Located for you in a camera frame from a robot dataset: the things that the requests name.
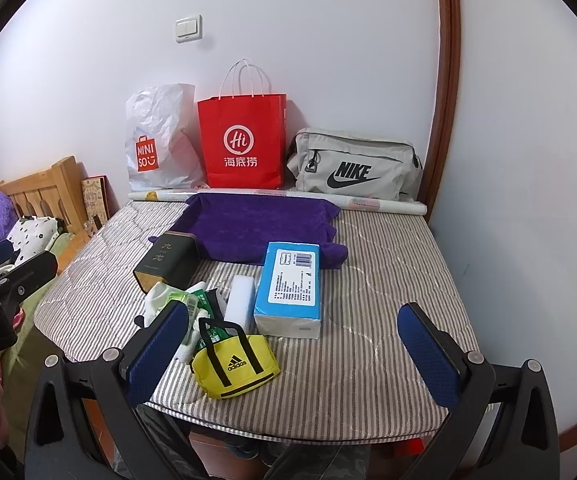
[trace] white circle logo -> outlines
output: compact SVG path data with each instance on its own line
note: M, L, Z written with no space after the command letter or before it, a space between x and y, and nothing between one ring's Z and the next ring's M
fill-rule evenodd
M224 145L233 155L245 155L252 150L254 143L252 132L241 124L231 126L224 134Z

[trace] green packet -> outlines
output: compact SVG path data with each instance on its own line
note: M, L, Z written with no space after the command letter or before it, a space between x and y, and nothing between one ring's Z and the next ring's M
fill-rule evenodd
M204 292L204 290L200 289L200 290L196 290L195 292L193 292L193 294L198 297L198 300L199 300L198 308L203 308L204 310L207 311L208 315L212 319L215 319L216 315L213 311L213 307L211 306L210 301L208 301L208 297L206 296L206 292ZM208 336L211 338L211 341L213 343L217 343L218 341L223 341L224 339L228 339L231 337L231 335L228 332L226 332L226 330L224 330L223 328L220 328L218 326L209 327L208 328ZM195 353L197 353L201 349L203 349L204 346L206 346L204 344L204 340L202 338L200 338L198 345L195 347Z
M200 298L194 296L190 292L184 292L183 290L179 290L177 292L171 292L168 296L168 300L166 303L162 305L162 307L157 311L159 314L160 311L164 309L166 305L168 305L169 301L181 301L183 304L186 305L188 310L188 329L186 334L184 335L184 339L182 339L182 344L188 344L190 340L190 334L193 332L193 322L198 314L198 304L200 304Z

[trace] small yellow handbag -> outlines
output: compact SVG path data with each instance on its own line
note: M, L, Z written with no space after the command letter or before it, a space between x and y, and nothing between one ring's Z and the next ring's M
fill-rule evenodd
M206 345L193 358L198 384L213 399L229 399L267 383L280 366L263 335L246 335L231 321L201 317L200 335ZM237 336L213 343L207 325L232 328Z

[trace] purple towel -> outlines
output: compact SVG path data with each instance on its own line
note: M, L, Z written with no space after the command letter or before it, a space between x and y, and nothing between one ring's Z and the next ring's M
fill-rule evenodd
M319 245L319 266L339 269L346 246L332 243L339 207L318 198L197 193L171 231L193 233L200 256L219 262L263 265L268 242Z

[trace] gray pants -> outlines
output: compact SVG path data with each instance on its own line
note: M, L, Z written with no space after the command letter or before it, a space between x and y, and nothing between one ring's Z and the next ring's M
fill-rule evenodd
M165 453L182 478L185 480L210 478L188 439L190 429L194 425L143 405L138 406L137 415L142 419L153 441ZM242 439L236 435L216 433L219 433L219 440L235 446L238 444L237 441ZM363 480L366 478L369 457L370 446L291 444L275 460L264 480ZM133 478L117 450L114 468L125 478Z

